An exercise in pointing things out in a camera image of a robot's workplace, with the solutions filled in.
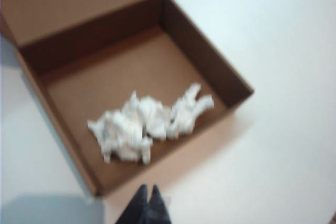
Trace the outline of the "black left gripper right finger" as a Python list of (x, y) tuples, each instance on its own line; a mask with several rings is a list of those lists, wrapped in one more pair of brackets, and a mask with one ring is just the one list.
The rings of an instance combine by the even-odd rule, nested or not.
[(152, 194), (145, 209), (143, 223), (172, 223), (166, 204), (157, 184), (153, 185)]

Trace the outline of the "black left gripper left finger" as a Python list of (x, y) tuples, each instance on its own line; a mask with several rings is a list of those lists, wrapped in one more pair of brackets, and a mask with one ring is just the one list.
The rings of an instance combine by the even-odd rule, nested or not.
[(132, 224), (140, 224), (145, 223), (145, 215), (146, 208), (148, 206), (148, 186), (146, 184), (142, 184), (129, 203), (126, 208), (117, 219), (117, 224), (122, 223), (132, 223)]

